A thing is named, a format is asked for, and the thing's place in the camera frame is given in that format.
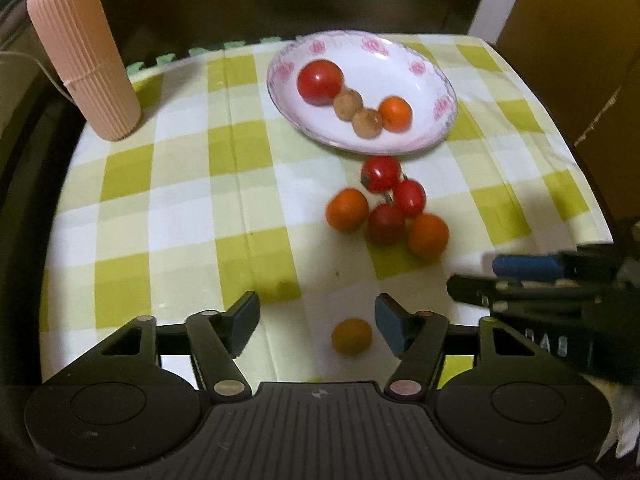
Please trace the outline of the green checked tablecloth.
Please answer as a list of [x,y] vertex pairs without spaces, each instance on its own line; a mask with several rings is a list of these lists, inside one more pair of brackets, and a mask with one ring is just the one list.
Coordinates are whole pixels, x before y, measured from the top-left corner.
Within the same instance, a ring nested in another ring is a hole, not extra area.
[[402,163],[449,226],[440,260],[326,224],[329,200],[358,185],[361,159],[312,142],[277,112],[265,84],[276,44],[150,68],[134,77],[142,126],[114,143],[85,129],[70,160],[43,275],[43,375],[135,316],[180,323],[254,290],[262,314],[239,360],[252,384],[384,382],[396,362],[381,338],[356,358],[331,346],[338,323],[372,318],[381,292],[474,324],[482,311],[450,300],[449,275],[489,272],[492,252],[608,239],[558,129],[493,48],[465,36],[405,44],[442,69],[459,103],[448,139]]

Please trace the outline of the brown longan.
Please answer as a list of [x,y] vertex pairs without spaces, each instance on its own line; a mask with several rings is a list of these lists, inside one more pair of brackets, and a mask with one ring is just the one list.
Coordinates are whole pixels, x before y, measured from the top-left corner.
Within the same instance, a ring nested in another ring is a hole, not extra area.
[[383,130],[380,113],[373,108],[363,107],[352,116],[352,128],[361,139],[374,139]]
[[362,318],[346,318],[334,327],[331,344],[343,356],[359,356],[372,344],[371,325]]
[[332,106],[338,119],[351,122],[358,110],[363,108],[363,100],[358,91],[344,88],[333,99]]

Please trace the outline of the red cherry tomato top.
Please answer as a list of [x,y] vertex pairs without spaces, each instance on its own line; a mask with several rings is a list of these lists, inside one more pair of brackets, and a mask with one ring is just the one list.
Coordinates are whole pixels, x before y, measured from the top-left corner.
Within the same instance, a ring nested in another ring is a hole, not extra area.
[[392,156],[367,158],[360,171],[360,183],[370,193],[382,194],[391,190],[400,180],[401,166]]

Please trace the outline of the grey quilted mattress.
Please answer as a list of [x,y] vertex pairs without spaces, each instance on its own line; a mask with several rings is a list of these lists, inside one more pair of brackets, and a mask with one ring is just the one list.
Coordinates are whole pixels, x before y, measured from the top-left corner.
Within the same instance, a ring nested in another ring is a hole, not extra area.
[[40,73],[32,58],[48,62],[32,28],[26,0],[10,0],[1,8],[1,130]]

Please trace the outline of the pink ribbed cylinder container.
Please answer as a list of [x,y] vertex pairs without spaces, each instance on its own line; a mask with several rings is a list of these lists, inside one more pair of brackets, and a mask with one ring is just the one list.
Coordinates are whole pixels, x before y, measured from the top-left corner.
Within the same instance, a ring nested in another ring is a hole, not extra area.
[[100,138],[119,141],[142,115],[101,0],[27,0],[32,26],[64,87]]

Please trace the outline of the red cherry tomato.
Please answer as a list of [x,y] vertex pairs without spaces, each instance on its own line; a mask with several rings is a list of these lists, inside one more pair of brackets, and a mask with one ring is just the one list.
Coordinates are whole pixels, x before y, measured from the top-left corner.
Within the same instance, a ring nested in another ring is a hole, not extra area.
[[402,211],[393,204],[379,204],[370,213],[368,235],[373,244],[391,245],[405,233],[406,220]]
[[416,218],[426,205],[424,187],[413,179],[401,180],[393,187],[393,201],[406,218]]
[[392,156],[367,158],[360,171],[360,183],[370,193],[382,194],[391,190],[400,180],[401,166]]

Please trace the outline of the white floral plate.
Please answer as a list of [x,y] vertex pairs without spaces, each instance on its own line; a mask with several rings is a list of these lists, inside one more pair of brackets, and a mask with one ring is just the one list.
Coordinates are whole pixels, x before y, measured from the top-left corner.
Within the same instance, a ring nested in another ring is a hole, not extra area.
[[[374,139],[363,139],[332,107],[305,102],[297,77],[315,60],[336,64],[346,87],[358,91],[367,107],[378,107],[389,96],[404,99],[412,111],[408,129],[384,130]],[[446,139],[458,114],[456,92],[433,61],[372,32],[319,32],[291,42],[270,62],[266,86],[273,105],[296,130],[321,144],[363,155],[405,155],[434,148]]]

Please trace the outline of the green foam mat edge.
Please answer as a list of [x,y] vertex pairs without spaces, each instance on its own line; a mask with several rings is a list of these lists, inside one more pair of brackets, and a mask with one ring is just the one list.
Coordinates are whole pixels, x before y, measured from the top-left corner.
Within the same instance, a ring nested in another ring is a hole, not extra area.
[[254,46],[255,44],[274,44],[280,41],[293,41],[294,39],[300,39],[300,36],[268,36],[253,40],[232,40],[225,42],[218,42],[218,44],[209,44],[208,46],[190,47],[186,50],[179,50],[177,52],[166,52],[164,54],[147,54],[145,58],[140,61],[130,62],[125,65],[128,76],[134,76],[142,70],[148,70],[156,66],[164,66],[166,64],[182,60],[183,58],[194,58],[194,56],[204,55],[210,52],[216,52],[220,50],[232,50],[236,48],[242,48],[247,46]]

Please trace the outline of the brown cardboard box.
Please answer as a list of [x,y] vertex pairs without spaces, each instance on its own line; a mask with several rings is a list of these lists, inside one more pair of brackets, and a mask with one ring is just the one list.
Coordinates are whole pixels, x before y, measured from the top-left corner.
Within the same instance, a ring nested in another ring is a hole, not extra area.
[[516,0],[497,48],[611,216],[638,216],[639,0]]

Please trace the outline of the orange kumquat cluster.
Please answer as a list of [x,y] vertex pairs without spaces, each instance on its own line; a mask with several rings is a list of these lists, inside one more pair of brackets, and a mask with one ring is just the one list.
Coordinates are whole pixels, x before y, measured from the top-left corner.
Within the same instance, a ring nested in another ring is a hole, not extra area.
[[326,223],[341,233],[357,231],[369,215],[367,197],[356,188],[344,188],[326,205]]
[[410,226],[407,240],[413,255],[425,261],[435,260],[447,247],[449,228],[436,214],[419,214]]

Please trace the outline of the large red tomato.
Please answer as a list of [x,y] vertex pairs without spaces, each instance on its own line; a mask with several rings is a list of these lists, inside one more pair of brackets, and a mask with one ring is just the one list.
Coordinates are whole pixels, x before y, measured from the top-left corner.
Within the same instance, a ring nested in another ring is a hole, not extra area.
[[296,86],[305,102],[315,106],[331,105],[342,91],[344,74],[333,62],[315,60],[305,65],[298,73]]

